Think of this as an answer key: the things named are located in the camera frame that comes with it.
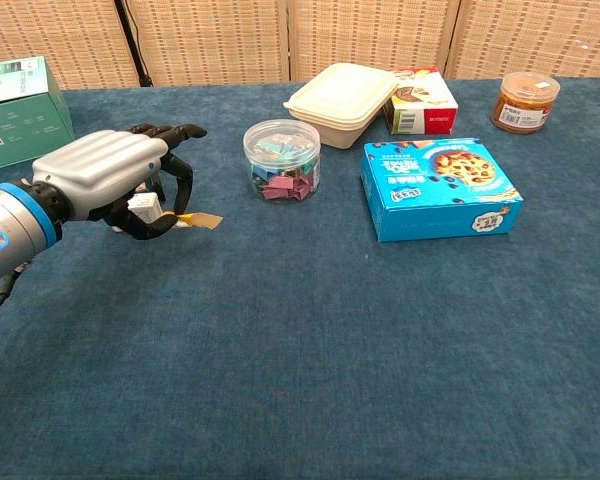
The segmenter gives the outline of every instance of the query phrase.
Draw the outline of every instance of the black cable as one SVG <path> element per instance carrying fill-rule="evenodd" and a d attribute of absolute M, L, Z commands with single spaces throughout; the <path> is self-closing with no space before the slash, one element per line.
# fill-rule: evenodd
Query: black cable
<path fill-rule="evenodd" d="M 144 67 L 144 71 L 149 75 L 149 69 L 147 68 L 147 64 L 144 61 L 144 57 L 142 56 L 142 49 L 140 48 L 140 29 L 138 29 L 138 24 L 136 23 L 136 19 L 133 18 L 133 14 L 131 13 L 131 9 L 129 8 L 129 3 L 127 0 L 124 0 L 124 6 L 127 10 L 127 14 L 133 23 L 133 27 L 136 29 L 136 45 L 138 45 L 138 55 L 140 55 L 140 61 L 142 62 L 142 66 Z"/>
<path fill-rule="evenodd" d="M 131 59 L 133 60 L 136 73 L 138 74 L 140 86 L 153 87 L 153 82 L 151 81 L 149 71 L 147 70 L 147 64 L 144 61 L 144 57 L 142 56 L 142 53 L 138 48 L 138 43 L 136 42 L 136 37 L 140 35 L 140 31 L 138 29 L 138 24 L 131 15 L 129 4 L 126 2 L 126 0 L 114 0 L 113 4 L 116 7 L 118 19 L 120 20 L 120 26 L 124 32 L 124 38 L 127 40 L 127 46 L 129 47 L 129 53 L 131 53 Z M 136 37 L 133 35 L 131 22 L 129 22 L 130 17 L 133 19 L 133 24 L 136 27 Z"/>
<path fill-rule="evenodd" d="M 23 263 L 19 267 L 17 267 L 13 272 L 4 277 L 4 283 L 2 284 L 2 290 L 0 290 L 0 307 L 2 304 L 9 298 L 11 295 L 11 291 L 13 290 L 13 286 L 16 283 L 16 280 L 22 275 L 25 271 L 29 262 Z"/>

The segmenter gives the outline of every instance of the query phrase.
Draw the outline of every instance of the snack box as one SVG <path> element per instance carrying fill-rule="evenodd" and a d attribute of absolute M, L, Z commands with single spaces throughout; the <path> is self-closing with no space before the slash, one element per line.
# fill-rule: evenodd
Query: snack box
<path fill-rule="evenodd" d="M 361 177 L 380 242 L 507 233 L 522 206 L 476 138 L 367 143 Z"/>
<path fill-rule="evenodd" d="M 69 108 L 44 57 L 0 62 L 0 167 L 74 139 Z"/>
<path fill-rule="evenodd" d="M 392 134 L 451 133 L 458 104 L 436 67 L 394 70 L 398 89 L 383 110 Z"/>

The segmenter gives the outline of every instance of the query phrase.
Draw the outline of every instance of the woven screen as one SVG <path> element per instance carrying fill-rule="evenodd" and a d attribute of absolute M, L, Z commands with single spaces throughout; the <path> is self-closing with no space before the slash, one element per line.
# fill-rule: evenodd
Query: woven screen
<path fill-rule="evenodd" d="M 600 0 L 462 0 L 446 76 L 600 76 Z"/>
<path fill-rule="evenodd" d="M 442 70 L 457 10 L 458 0 L 293 0 L 292 79 L 335 62 Z"/>
<path fill-rule="evenodd" d="M 289 79 L 282 0 L 131 0 L 155 85 Z"/>
<path fill-rule="evenodd" d="M 138 85 L 112 0 L 0 0 L 0 61 L 33 55 L 62 88 Z"/>

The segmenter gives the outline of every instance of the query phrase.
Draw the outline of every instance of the table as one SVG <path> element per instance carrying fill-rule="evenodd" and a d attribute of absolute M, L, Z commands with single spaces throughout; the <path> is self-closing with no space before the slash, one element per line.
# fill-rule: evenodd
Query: table
<path fill-rule="evenodd" d="M 191 210 L 225 219 L 146 243 L 69 224 L 36 258 L 0 310 L 0 475 L 600 478 L 600 79 L 561 83 L 518 136 L 490 123 L 497 81 L 451 81 L 454 136 L 525 204 L 509 235 L 392 244 L 359 180 L 365 142 L 408 138 L 382 118 L 271 205 L 242 135 L 297 85 L 67 92 L 80 136 L 206 127 L 177 153 Z"/>

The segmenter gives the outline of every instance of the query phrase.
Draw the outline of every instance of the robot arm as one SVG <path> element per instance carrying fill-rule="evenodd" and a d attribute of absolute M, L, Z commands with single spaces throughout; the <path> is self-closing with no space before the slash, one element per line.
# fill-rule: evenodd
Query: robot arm
<path fill-rule="evenodd" d="M 0 277 L 53 246 L 72 220 L 105 220 L 134 238 L 162 235 L 177 222 L 164 215 L 146 224 L 127 209 L 135 188 L 159 170 L 176 177 L 174 212 L 191 195 L 191 167 L 171 153 L 206 131 L 195 125 L 138 125 L 87 135 L 33 162 L 33 181 L 0 184 Z"/>

